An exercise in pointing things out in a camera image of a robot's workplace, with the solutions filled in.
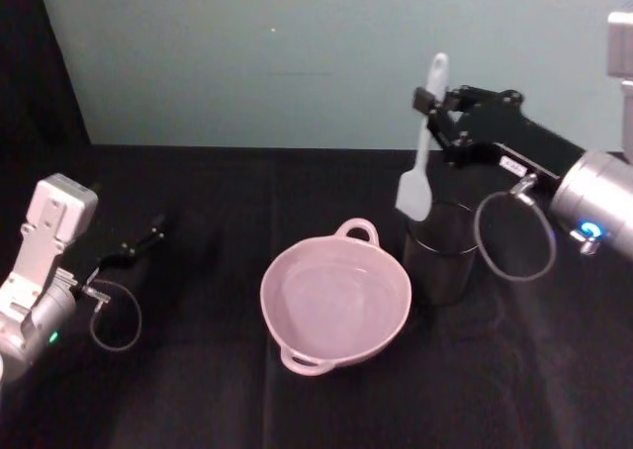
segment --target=black table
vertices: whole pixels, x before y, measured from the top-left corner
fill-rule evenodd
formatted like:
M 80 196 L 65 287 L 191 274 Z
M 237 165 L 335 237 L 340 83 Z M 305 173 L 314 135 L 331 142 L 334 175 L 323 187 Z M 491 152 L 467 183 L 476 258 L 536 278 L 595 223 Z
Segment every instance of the black table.
M 472 207 L 514 182 L 430 163 L 435 196 Z M 49 173 L 101 185 L 93 225 L 64 259 L 71 271 L 179 211 L 163 246 L 106 275 L 140 300 L 138 346 L 99 350 L 87 335 L 94 305 L 81 301 L 38 365 L 3 390 L 0 447 L 633 447 L 631 265 L 609 249 L 583 258 L 562 235 L 545 278 L 510 284 L 478 262 L 462 302 L 414 309 L 368 362 L 314 379 L 282 366 L 259 307 L 268 264 L 352 217 L 372 221 L 400 257 L 393 203 L 411 164 L 395 151 L 122 146 L 0 164 L 1 276 Z M 538 267 L 538 228 L 509 212 L 487 220 L 493 252 L 516 272 Z M 109 317 L 104 331 L 129 335 L 123 298 Z

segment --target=sticker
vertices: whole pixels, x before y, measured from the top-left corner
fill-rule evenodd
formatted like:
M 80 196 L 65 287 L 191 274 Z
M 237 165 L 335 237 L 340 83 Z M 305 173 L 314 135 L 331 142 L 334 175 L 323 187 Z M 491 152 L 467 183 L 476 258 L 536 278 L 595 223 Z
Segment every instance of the sticker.
M 527 173 L 527 167 L 519 164 L 515 160 L 510 159 L 506 155 L 501 156 L 501 161 L 498 165 L 503 167 L 505 170 L 509 170 L 514 175 L 518 175 L 519 177 L 524 177 Z

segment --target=white spatula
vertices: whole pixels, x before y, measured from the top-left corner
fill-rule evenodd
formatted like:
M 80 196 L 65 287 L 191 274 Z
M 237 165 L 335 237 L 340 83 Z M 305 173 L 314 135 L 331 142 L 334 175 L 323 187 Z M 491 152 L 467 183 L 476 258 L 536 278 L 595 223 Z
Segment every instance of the white spatula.
M 448 87 L 448 55 L 438 53 L 433 58 L 428 70 L 426 90 L 432 93 L 438 101 L 444 101 Z M 431 210 L 433 196 L 426 178 L 426 161 L 430 148 L 431 134 L 426 128 L 427 119 L 424 117 L 419 127 L 419 141 L 417 155 L 413 169 L 405 172 L 400 178 L 396 208 L 416 222 L 422 222 Z

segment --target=black cup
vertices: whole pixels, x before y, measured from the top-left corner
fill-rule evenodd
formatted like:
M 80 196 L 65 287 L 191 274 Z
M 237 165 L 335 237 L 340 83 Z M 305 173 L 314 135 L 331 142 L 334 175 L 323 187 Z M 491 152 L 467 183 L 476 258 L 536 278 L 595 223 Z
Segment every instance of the black cup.
M 454 202 L 434 202 L 424 222 L 407 221 L 403 266 L 419 306 L 460 301 L 473 267 L 477 244 L 472 211 Z

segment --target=black tablecloth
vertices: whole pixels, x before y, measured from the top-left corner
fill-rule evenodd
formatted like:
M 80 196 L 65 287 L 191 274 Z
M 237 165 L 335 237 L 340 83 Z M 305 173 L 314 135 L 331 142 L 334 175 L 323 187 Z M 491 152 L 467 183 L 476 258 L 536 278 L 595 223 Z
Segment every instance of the black tablecloth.
M 474 207 L 513 183 L 431 159 L 437 198 Z M 259 307 L 267 266 L 352 217 L 400 258 L 394 200 L 411 163 L 393 151 L 110 146 L 0 164 L 2 276 L 49 173 L 100 184 L 93 225 L 64 258 L 71 271 L 178 212 L 164 245 L 105 276 L 140 300 L 138 346 L 98 349 L 94 304 L 82 300 L 37 366 L 3 389 L 0 447 L 633 447 L 633 271 L 609 249 L 579 256 L 561 234 L 541 280 L 510 284 L 478 261 L 463 301 L 415 308 L 377 357 L 313 379 L 282 366 Z M 542 232 L 517 207 L 492 208 L 486 234 L 507 269 L 542 264 Z M 115 299 L 104 332 L 129 336 L 130 317 Z

